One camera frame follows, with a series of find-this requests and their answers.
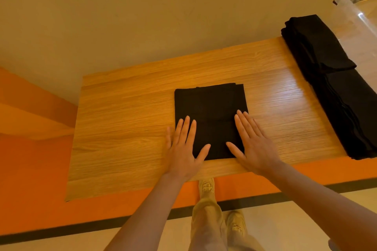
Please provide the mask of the person's right hand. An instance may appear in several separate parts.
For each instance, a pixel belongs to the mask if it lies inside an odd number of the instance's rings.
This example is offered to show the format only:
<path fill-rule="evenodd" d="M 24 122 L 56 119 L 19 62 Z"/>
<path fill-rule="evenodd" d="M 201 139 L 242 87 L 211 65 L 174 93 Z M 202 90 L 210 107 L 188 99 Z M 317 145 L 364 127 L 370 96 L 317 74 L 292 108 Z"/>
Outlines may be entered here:
<path fill-rule="evenodd" d="M 242 112 L 248 121 L 253 125 L 253 117 L 247 112 Z M 253 138 L 242 140 L 244 147 L 245 160 L 238 160 L 239 163 L 247 170 L 266 178 L 271 177 L 273 174 L 285 166 L 285 163 L 281 160 L 277 148 L 270 138 L 267 140 Z"/>

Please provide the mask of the person's left beige shoe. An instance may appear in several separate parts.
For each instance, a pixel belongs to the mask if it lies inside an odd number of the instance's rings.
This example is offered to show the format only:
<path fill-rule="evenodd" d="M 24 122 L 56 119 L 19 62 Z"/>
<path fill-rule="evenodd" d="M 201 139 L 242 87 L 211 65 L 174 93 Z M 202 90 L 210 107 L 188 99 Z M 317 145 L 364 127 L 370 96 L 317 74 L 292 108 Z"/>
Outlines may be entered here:
<path fill-rule="evenodd" d="M 206 199 L 216 202 L 214 194 L 214 178 L 207 178 L 199 180 L 199 196 L 200 200 Z"/>

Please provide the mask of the beige trousers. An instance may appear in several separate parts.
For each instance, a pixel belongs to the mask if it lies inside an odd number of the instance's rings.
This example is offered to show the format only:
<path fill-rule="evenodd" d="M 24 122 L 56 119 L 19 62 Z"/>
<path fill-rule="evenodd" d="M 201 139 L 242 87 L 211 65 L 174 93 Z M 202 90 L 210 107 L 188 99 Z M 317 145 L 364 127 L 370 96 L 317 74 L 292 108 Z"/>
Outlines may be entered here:
<path fill-rule="evenodd" d="M 217 202 L 202 199 L 194 206 L 189 251 L 265 251 L 250 234 L 227 237 L 224 214 Z"/>

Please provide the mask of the person's beige shoe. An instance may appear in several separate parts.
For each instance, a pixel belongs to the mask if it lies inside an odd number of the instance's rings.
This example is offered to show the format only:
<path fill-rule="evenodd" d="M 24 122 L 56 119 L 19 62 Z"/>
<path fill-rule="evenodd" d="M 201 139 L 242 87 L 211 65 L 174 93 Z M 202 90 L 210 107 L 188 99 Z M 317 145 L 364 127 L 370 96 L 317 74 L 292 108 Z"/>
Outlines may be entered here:
<path fill-rule="evenodd" d="M 207 178 L 199 180 L 199 196 L 200 200 L 206 199 L 216 202 L 214 194 L 214 178 Z"/>
<path fill-rule="evenodd" d="M 245 218 L 241 210 L 229 212 L 226 219 L 227 237 L 244 237 L 247 234 Z"/>

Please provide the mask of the person's left forearm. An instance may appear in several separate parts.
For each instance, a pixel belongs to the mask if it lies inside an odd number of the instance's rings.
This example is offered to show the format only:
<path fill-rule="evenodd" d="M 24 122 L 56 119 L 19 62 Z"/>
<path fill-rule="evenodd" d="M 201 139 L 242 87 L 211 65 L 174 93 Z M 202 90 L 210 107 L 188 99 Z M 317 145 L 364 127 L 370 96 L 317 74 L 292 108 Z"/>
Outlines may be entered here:
<path fill-rule="evenodd" d="M 164 173 L 104 251 L 157 251 L 167 218 L 185 181 L 182 173 Z"/>

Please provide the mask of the person's right forearm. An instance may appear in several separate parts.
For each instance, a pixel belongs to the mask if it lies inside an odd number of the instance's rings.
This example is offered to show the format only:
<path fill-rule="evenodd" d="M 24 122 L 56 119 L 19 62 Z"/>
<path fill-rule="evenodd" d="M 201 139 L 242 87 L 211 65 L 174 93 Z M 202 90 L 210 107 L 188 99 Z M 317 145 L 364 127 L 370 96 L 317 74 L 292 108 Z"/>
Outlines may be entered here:
<path fill-rule="evenodd" d="M 377 214 L 283 162 L 261 169 L 341 251 L 377 251 Z"/>

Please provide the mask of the person's right beige shoe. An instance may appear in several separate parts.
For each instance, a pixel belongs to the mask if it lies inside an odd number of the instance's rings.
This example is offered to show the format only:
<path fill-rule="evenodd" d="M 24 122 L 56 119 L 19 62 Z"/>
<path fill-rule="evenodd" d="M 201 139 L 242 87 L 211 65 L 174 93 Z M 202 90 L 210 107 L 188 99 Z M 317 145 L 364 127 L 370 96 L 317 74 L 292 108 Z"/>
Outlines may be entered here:
<path fill-rule="evenodd" d="M 245 218 L 241 210 L 229 212 L 226 219 L 227 237 L 244 237 L 247 234 Z"/>

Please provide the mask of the black cloth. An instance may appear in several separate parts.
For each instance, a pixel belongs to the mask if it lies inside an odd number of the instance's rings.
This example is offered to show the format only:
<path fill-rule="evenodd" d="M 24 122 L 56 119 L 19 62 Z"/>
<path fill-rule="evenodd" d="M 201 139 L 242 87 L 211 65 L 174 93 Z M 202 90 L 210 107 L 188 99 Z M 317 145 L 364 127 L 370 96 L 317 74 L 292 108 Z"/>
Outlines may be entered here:
<path fill-rule="evenodd" d="M 205 160 L 235 158 L 226 143 L 233 143 L 244 152 L 243 143 L 235 125 L 237 111 L 248 112 L 243 84 L 226 83 L 214 86 L 176 89 L 174 91 L 175 122 L 190 117 L 196 120 L 193 155 L 210 144 Z"/>

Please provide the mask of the person's left hand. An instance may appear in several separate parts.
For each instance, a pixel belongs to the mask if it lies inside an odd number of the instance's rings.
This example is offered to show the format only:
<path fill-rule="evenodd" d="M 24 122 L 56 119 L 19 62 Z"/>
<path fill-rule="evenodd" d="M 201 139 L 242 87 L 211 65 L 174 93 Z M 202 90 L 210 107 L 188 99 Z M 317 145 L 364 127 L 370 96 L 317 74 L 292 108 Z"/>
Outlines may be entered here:
<path fill-rule="evenodd" d="M 190 119 L 189 133 L 185 144 L 179 144 L 181 125 L 184 119 L 179 119 L 173 130 L 172 146 L 166 148 L 166 174 L 175 182 L 183 184 L 190 180 L 201 168 L 202 163 L 195 163 L 193 145 L 196 135 L 196 120 Z"/>

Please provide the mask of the pile of black cloths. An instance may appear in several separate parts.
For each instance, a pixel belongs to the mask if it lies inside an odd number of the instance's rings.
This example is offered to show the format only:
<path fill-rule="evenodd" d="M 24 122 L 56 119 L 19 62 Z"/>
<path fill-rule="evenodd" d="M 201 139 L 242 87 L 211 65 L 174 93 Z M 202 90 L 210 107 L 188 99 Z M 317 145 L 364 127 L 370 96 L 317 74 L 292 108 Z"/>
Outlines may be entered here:
<path fill-rule="evenodd" d="M 318 15 L 291 17 L 281 29 L 281 35 L 310 84 L 326 74 L 357 67 Z"/>
<path fill-rule="evenodd" d="M 377 93 L 355 70 L 318 75 L 309 82 L 347 155 L 377 158 Z"/>

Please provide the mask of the clear plastic storage box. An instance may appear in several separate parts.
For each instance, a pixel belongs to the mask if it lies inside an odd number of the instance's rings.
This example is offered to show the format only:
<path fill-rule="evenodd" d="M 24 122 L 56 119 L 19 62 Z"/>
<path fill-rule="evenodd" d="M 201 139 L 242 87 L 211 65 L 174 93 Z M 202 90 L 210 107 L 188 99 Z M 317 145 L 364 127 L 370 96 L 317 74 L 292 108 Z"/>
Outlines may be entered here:
<path fill-rule="evenodd" d="M 377 0 L 333 0 L 328 24 L 356 70 L 377 93 Z"/>

